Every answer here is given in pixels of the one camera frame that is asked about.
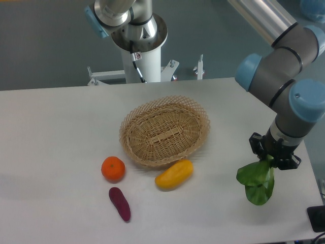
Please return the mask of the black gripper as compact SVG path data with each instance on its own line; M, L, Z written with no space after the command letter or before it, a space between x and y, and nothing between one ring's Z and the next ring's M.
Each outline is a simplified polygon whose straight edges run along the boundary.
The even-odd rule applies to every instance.
M275 140L271 134L262 136L254 132L249 138L249 144L252 152L260 160L272 157L273 163L277 163L279 170L297 169L302 161L298 156L293 154L290 146L284 145L282 138Z

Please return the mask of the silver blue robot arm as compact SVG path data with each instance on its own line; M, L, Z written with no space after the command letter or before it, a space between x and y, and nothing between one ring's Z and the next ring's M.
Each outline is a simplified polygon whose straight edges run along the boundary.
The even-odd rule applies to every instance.
M295 77L324 52L324 32L299 25L277 1L231 5L273 48L266 57L247 56L235 74L242 88L276 112L265 135L251 135L252 151L260 159L272 156L280 170L296 169L301 160L295 149L324 116L324 84ZM127 83L172 80L178 63L160 66L168 31L151 1L95 1L84 13L94 32L111 37L121 50Z

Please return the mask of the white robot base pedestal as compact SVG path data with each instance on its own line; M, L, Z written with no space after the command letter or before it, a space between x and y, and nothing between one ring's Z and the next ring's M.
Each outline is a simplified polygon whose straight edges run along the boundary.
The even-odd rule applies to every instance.
M161 47L167 36L165 21L155 13L142 25L129 23L111 34L112 40L120 49L122 62L126 60L127 54L140 52L145 54L147 60L149 55L159 57L159 66L161 66Z

